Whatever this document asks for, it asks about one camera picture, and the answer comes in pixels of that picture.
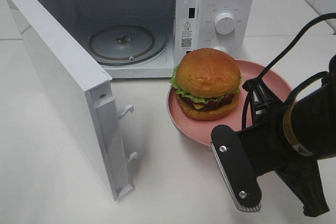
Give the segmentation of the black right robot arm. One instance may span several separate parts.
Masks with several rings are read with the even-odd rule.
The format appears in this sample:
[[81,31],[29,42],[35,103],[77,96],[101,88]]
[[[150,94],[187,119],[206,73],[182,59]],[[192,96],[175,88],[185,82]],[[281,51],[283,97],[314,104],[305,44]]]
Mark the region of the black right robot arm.
[[335,157],[335,57],[319,72],[274,104],[253,126],[238,133],[255,173],[275,171],[303,203],[303,213],[316,217],[329,211],[318,160]]

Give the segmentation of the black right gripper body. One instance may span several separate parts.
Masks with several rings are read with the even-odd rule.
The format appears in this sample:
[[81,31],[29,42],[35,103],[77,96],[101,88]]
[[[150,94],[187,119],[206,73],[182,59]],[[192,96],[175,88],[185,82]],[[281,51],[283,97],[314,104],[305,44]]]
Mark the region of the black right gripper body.
[[252,92],[253,125],[238,132],[258,176],[275,171],[301,200],[305,210],[327,210],[318,160],[331,156],[331,79],[300,101],[296,96],[317,78],[308,78],[292,90],[285,102],[262,80],[243,87]]

